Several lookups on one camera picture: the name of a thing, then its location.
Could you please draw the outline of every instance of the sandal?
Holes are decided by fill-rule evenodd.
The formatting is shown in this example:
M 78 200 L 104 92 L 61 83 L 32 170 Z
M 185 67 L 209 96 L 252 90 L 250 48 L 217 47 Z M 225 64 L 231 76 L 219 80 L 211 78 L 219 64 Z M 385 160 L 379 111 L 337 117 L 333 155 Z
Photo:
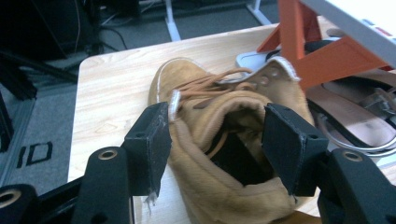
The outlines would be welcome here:
M 319 128 L 337 146 L 384 157 L 396 152 L 393 81 L 396 84 L 395 75 L 375 70 L 313 87 L 306 97 L 318 112 Z M 329 125 L 345 139 L 331 132 Z

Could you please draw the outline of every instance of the metal stand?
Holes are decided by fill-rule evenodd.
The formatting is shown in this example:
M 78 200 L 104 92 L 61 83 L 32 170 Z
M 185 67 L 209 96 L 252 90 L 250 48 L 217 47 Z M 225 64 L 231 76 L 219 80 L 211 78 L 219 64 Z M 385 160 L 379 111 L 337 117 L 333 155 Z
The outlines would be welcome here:
M 178 33 L 175 20 L 173 17 L 173 11 L 172 11 L 172 0 L 165 0 L 166 4 L 166 25 L 168 26 L 168 32 L 169 35 L 171 36 L 172 42 L 179 41 L 180 34 Z
M 260 11 L 260 2 L 261 0 L 254 0 L 251 3 L 247 3 L 247 9 L 262 25 L 272 24 Z

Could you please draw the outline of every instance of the boot opening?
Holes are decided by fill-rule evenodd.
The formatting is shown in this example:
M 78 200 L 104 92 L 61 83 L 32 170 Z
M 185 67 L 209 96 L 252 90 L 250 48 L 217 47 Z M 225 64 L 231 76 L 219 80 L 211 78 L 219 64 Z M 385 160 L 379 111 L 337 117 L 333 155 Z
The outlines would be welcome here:
M 222 128 L 213 139 L 212 146 L 206 155 L 216 147 L 223 130 L 230 129 L 230 123 L 234 121 L 232 117 L 232 114 L 226 116 Z M 221 149 L 210 160 L 244 186 L 260 184 L 273 178 L 274 169 L 265 158 L 264 153 L 261 150 L 256 150 L 253 156 L 247 145 L 240 139 L 238 133 L 228 133 Z

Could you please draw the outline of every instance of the boot tongue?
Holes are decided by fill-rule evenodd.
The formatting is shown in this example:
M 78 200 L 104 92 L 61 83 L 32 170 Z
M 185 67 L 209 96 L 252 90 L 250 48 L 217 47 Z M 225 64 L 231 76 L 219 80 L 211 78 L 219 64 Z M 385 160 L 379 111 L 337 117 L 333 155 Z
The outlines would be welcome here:
M 233 91 L 216 97 L 206 107 L 197 108 L 206 99 L 186 102 L 178 116 L 188 125 L 194 143 L 207 152 L 213 138 L 226 121 L 232 129 L 262 131 L 264 106 L 270 101 L 252 91 Z

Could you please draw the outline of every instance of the gray carpet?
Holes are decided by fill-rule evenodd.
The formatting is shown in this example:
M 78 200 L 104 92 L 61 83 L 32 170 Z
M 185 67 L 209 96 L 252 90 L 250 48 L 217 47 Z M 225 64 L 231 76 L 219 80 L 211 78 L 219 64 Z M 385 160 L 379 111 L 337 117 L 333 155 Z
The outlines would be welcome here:
M 202 1 L 207 2 L 201 6 L 203 9 L 174 2 L 175 21 L 182 39 L 260 26 L 244 6 L 246 1 L 230 1 L 225 7 L 219 5 L 226 1 Z M 263 0 L 261 10 L 271 22 L 278 22 L 276 0 Z M 170 42 L 164 15 L 164 7 L 157 6 L 145 11 L 140 20 L 124 25 L 117 24 L 125 18 L 109 22 L 100 31 L 101 40 L 111 47 L 104 47 L 104 53 L 125 49 L 119 34 L 127 49 Z M 74 55 L 71 60 L 83 57 L 84 54 Z M 43 194 L 67 180 L 77 86 L 40 74 L 31 74 L 30 79 L 38 88 L 35 101 L 19 102 L 0 86 L 13 125 L 22 126 L 20 142 L 0 154 L 0 169 L 9 170 L 7 176 L 2 175 L 1 184 L 31 184 L 38 194 Z M 21 111 L 30 118 L 22 118 Z

